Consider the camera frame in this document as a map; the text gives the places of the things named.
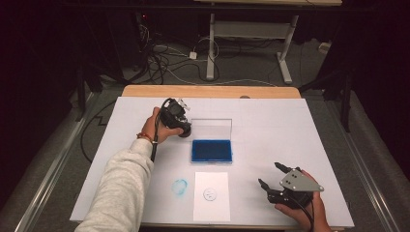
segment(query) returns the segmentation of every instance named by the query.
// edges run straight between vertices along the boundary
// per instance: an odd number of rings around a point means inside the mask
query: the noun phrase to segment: white sleeve
[[[90,211],[79,231],[138,231],[151,171],[152,144],[136,139],[105,167]]]

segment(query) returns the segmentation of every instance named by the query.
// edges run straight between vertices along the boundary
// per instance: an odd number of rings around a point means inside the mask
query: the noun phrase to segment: blue ink stain
[[[186,180],[179,179],[172,184],[172,191],[178,195],[182,196],[185,193],[185,190],[187,189],[188,183]]]

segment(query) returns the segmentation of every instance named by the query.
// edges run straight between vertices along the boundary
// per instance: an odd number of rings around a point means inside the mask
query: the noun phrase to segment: hand
[[[314,178],[310,176],[306,171],[302,171],[304,175],[307,177],[310,177],[313,181]],[[311,204],[313,204],[313,209],[314,209],[314,231],[315,232],[328,232],[332,231],[331,228],[329,227],[328,221],[326,220],[326,211],[325,211],[325,205],[323,204],[322,198],[320,198],[320,193],[319,191],[315,191],[313,193],[313,200],[312,202],[306,207],[306,210],[312,215],[312,210],[311,210]],[[275,208],[285,215],[294,218],[296,221],[298,221],[299,225],[304,229],[305,231],[310,230],[310,221],[308,220],[307,215],[302,211],[302,210],[292,210],[289,207],[282,205],[282,204],[276,204]]]
[[[155,139],[155,121],[157,115],[160,113],[160,109],[158,107],[154,107],[153,115],[147,119],[145,122],[144,127],[142,127],[141,132],[148,134],[152,139]],[[180,128],[176,129],[169,129],[163,125],[163,123],[159,122],[158,125],[158,143],[162,143],[168,136],[178,135],[183,133],[184,130]]]

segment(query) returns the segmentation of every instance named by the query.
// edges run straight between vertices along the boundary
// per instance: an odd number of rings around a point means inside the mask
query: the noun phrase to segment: person
[[[305,174],[307,177],[310,177],[312,180],[314,180],[314,178],[310,176],[310,174],[308,174],[305,170],[302,170],[302,173]],[[302,210],[292,210],[283,204],[276,204],[275,208],[284,213],[285,215],[294,218],[303,230],[310,231],[310,221],[308,220],[308,217],[305,214],[305,212],[303,212]],[[320,198],[319,191],[313,192],[313,199],[311,203],[306,207],[306,209],[311,216],[314,216],[313,228],[315,232],[332,231],[331,227],[328,224],[328,221],[326,220],[325,204],[323,204],[323,200],[322,198]]]
[[[151,161],[152,138],[155,135],[155,121],[159,113],[160,109],[155,107],[131,147],[118,152],[108,161],[90,211],[76,227],[75,232],[138,231],[145,193],[154,168]],[[182,129],[169,129],[160,122],[158,143],[183,132]],[[331,231],[319,192],[313,194],[312,204],[314,231]],[[310,222],[302,210],[292,210],[282,204],[276,204],[275,208],[294,218],[304,230],[309,231]],[[312,213],[311,205],[307,206],[307,210]]]

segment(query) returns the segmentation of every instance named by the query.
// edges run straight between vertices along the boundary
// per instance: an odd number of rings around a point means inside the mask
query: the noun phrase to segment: dark background
[[[344,1],[343,5],[361,7],[375,2]],[[343,20],[339,15],[301,16],[294,40],[333,39],[318,78],[338,69],[343,61],[353,64],[353,89],[395,160],[410,177],[410,142],[406,137],[410,131],[408,9],[406,1],[395,0],[382,2],[373,14]],[[83,67],[83,77],[92,89],[98,90],[96,76],[107,73],[122,78],[121,69],[137,64],[141,56],[132,14],[67,12],[52,0],[3,1],[0,11],[3,207],[27,165],[72,109],[70,97],[76,88],[78,67]],[[180,30],[166,30],[170,18]],[[254,19],[271,20],[263,16]],[[198,35],[206,35],[209,30],[204,14],[149,14],[149,20],[158,31],[188,44],[194,44]],[[324,87],[333,84],[330,81]]]

